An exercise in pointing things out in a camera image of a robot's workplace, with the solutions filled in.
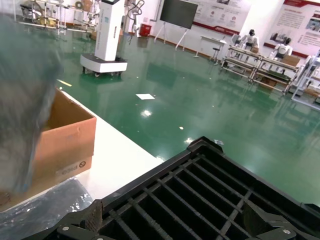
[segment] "transparent plastic sheet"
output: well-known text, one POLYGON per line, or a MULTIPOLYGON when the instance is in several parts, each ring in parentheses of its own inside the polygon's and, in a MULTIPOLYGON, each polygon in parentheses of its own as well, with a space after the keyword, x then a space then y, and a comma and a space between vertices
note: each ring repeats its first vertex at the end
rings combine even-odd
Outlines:
POLYGON ((70 178, 47 193, 0 213, 1 240, 21 240, 53 227, 67 213, 87 208, 93 199, 81 183, 70 178))
POLYGON ((62 65, 55 44, 2 14, 0 32, 0 191, 17 193, 31 183, 62 65))

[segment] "red container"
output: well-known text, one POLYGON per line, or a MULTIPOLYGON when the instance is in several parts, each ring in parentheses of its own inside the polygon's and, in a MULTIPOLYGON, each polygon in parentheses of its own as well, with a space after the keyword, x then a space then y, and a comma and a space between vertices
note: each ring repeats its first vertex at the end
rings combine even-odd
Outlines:
POLYGON ((147 24, 141 24, 140 36, 148 37, 151 31, 151 26, 147 24))

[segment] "black tv screen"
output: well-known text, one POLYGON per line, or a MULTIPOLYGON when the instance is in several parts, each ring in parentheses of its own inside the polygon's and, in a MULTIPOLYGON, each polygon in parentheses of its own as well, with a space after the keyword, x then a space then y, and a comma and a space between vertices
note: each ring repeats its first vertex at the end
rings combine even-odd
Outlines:
POLYGON ((164 0, 160 20, 186 29, 191 29, 197 4, 180 0, 164 0))

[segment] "display board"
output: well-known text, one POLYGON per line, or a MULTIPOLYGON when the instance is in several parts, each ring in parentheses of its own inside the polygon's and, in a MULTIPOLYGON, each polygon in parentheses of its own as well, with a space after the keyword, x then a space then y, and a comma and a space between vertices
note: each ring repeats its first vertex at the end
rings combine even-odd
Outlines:
POLYGON ((306 58, 320 49, 320 3, 285 0, 264 43, 274 48, 291 38, 293 54, 306 58))
POLYGON ((180 0, 164 0, 160 20, 191 29, 198 5, 180 0))
POLYGON ((194 25, 230 36, 240 33, 251 8, 248 0, 186 1, 198 5, 194 25))

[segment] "red and white poster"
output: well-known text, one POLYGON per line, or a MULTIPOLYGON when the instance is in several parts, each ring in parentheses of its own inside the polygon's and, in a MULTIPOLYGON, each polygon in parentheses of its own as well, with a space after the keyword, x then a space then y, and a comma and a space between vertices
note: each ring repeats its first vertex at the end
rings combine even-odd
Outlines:
POLYGON ((240 33, 251 8, 248 0, 186 1, 198 5, 194 25, 230 36, 240 33))
POLYGON ((264 45, 274 48, 291 38, 293 54, 306 58, 320 49, 320 3, 285 0, 264 45))

